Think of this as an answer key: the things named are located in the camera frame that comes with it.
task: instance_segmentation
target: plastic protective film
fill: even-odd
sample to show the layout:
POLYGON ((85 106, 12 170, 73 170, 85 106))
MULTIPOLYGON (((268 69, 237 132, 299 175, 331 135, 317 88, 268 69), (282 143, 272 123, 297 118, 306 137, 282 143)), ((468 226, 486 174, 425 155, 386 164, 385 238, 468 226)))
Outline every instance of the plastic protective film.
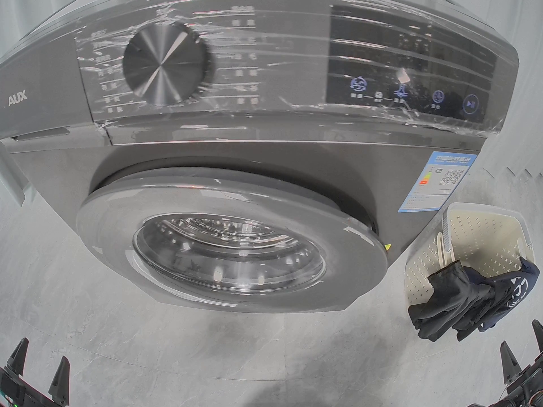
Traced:
POLYGON ((131 0, 81 18, 77 54, 93 120, 107 129, 158 118, 191 116, 194 127, 206 116, 280 115, 282 122, 385 119, 482 137, 499 131, 516 51, 484 24, 435 7, 392 0, 131 0), (177 104, 149 104, 123 75, 129 41, 157 23, 188 27, 207 47, 199 89, 177 104))

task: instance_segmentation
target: gray marble floor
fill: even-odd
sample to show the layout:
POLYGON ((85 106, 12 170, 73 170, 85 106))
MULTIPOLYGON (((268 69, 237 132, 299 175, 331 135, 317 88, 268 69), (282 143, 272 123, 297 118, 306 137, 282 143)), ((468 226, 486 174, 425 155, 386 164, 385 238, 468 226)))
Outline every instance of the gray marble floor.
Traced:
MULTIPOLYGON (((493 178, 475 165, 454 199, 521 211, 538 256, 542 193, 543 177, 493 178)), ((507 320, 462 343, 453 333, 437 343, 417 338, 404 298, 409 250, 342 312, 179 308, 155 302, 96 260, 41 197, 22 208, 3 201, 0 358, 28 337, 25 377, 46 391, 60 357, 68 356, 72 405, 488 404, 503 390, 501 341, 523 365, 536 356, 529 323, 543 319, 543 283, 507 320)))

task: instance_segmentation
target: control panel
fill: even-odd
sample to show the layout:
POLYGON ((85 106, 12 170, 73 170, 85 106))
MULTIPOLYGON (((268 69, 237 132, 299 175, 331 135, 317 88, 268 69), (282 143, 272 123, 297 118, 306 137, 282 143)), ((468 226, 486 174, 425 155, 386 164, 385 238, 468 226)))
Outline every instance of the control panel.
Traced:
POLYGON ((326 100, 481 123, 496 60, 431 23, 334 6, 326 100))
POLYGON ((110 128, 180 112, 501 125, 514 62, 431 17, 341 2, 132 0, 81 19, 76 50, 92 118, 110 128))

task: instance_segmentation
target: qr code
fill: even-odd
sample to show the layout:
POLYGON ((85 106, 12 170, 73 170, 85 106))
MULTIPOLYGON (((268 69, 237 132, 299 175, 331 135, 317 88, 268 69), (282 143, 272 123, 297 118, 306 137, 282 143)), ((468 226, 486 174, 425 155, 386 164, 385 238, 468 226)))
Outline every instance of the qr code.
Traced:
POLYGON ((464 171, 461 169, 449 169, 445 176, 439 181, 440 186, 455 185, 464 175, 464 171))

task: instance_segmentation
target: front-loading washing machine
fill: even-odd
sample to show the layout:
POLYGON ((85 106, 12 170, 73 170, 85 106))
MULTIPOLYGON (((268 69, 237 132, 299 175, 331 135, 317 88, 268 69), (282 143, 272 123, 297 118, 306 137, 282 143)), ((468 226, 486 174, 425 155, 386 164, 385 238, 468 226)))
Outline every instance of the front-loading washing machine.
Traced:
POLYGON ((77 0, 0 63, 0 139, 155 299, 338 310, 466 170, 432 161, 500 130, 517 69, 448 0, 77 0))

